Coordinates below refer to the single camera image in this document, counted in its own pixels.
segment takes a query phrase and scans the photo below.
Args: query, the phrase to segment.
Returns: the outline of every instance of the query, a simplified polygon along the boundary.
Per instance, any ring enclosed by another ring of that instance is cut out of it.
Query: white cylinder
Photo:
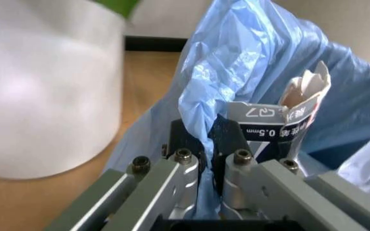
[[[60,173],[109,144],[123,27],[87,0],[0,0],[0,177]]]

